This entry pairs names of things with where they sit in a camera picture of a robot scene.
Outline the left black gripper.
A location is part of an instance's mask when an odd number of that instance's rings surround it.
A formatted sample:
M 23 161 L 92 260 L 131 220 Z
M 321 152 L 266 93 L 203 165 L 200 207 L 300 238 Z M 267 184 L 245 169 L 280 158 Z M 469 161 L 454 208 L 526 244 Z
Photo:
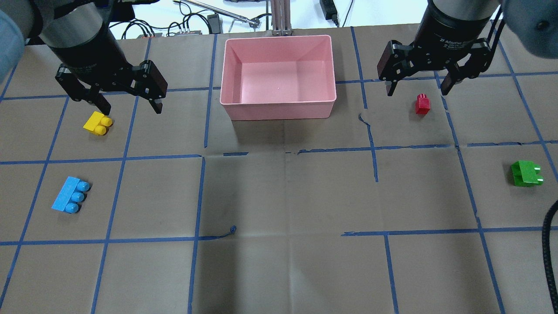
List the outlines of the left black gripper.
M 162 100 L 168 83 L 152 60 L 130 64 L 108 26 L 87 42 L 69 48 L 55 48 L 61 60 L 58 84 L 74 101 L 86 101 L 109 115 L 111 105 L 100 91 L 127 92 L 146 99 L 156 114 L 162 113 Z

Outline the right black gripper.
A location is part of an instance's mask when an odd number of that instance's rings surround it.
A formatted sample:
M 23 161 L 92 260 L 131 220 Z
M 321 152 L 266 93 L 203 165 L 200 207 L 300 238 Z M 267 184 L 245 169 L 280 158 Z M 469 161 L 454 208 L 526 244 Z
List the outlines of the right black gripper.
M 442 70 L 451 62 L 441 83 L 441 95 L 446 96 L 463 79 L 474 79 L 484 73 L 493 59 L 486 38 L 478 38 L 479 20 L 459 20 L 437 12 L 425 12 L 412 45 L 388 41 L 377 64 L 378 78 L 385 82 L 389 97 L 400 80 L 418 71 Z M 463 66 L 456 61 L 467 54 Z

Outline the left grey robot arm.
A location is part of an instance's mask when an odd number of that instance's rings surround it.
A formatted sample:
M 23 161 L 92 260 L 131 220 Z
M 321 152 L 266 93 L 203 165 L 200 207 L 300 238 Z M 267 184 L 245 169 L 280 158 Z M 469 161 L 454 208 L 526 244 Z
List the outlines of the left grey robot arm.
M 26 41 L 40 38 L 61 61 L 55 80 L 72 100 L 109 115 L 103 92 L 126 92 L 162 112 L 168 83 L 151 60 L 132 65 L 109 26 L 131 22 L 143 0 L 3 0 L 1 79 L 20 61 Z

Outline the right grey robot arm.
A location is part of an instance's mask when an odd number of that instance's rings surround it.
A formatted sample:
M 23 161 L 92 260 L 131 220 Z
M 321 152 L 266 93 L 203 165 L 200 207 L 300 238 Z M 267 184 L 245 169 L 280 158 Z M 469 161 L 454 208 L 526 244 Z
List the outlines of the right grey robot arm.
M 407 77 L 446 70 L 441 93 L 448 95 L 490 67 L 505 26 L 532 55 L 556 59 L 557 11 L 555 0 L 429 0 L 413 42 L 386 44 L 378 77 L 392 96 Z

